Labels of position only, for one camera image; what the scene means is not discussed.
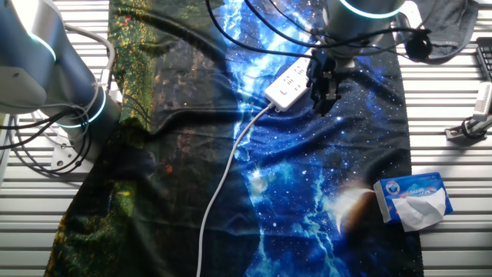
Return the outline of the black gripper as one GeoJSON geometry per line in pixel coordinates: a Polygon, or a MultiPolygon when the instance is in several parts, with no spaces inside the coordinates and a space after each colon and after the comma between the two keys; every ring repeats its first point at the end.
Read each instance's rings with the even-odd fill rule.
{"type": "Polygon", "coordinates": [[[325,116],[341,98],[338,87],[345,80],[345,74],[336,70],[336,61],[327,51],[313,48],[311,54],[312,59],[307,66],[306,86],[314,103],[314,113],[325,116]]]}

